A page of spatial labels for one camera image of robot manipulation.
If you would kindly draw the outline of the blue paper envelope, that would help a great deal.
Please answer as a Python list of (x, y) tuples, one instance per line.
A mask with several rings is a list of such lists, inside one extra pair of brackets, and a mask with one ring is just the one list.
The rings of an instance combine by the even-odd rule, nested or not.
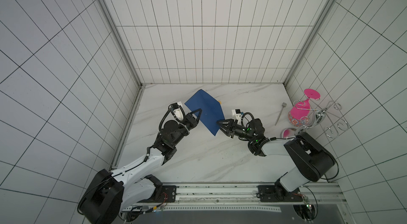
[(213, 136), (216, 136), (219, 131), (217, 121), (225, 119), (221, 104), (206, 91), (200, 89), (185, 102), (185, 105), (190, 111), (201, 109), (200, 122)]

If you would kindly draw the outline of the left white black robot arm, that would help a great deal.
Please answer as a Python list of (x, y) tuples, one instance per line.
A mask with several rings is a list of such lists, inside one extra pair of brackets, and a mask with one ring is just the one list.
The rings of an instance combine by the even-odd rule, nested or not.
[(194, 129), (202, 110), (182, 112), (182, 118), (162, 118), (154, 143), (144, 156), (113, 171), (102, 169), (77, 205), (77, 212), (92, 224), (110, 224), (126, 208), (139, 202), (168, 202), (171, 193), (152, 172), (176, 153), (176, 145)]

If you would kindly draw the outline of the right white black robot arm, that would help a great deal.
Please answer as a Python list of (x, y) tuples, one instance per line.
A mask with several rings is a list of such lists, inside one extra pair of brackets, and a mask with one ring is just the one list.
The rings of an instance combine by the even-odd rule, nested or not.
[(291, 158), (295, 167), (274, 183), (273, 193), (280, 197), (308, 182), (317, 182), (337, 164), (332, 154), (306, 132), (288, 139), (267, 138), (260, 119), (252, 119), (247, 125), (234, 119), (219, 120), (217, 125), (226, 136), (246, 141), (254, 156), (287, 155)]

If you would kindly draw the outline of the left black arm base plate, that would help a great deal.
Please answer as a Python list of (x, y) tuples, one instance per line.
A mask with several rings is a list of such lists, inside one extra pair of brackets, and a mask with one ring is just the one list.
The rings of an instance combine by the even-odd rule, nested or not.
[(152, 200), (157, 203), (176, 201), (177, 187), (175, 185), (163, 185), (155, 189)]

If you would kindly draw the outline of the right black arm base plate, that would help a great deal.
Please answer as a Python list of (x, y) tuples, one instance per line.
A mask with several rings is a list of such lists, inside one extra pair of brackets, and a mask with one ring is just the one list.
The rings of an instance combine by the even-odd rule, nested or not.
[(303, 197), (299, 195), (299, 190), (287, 192), (283, 187), (275, 185), (259, 185), (256, 197), (261, 202), (302, 202)]

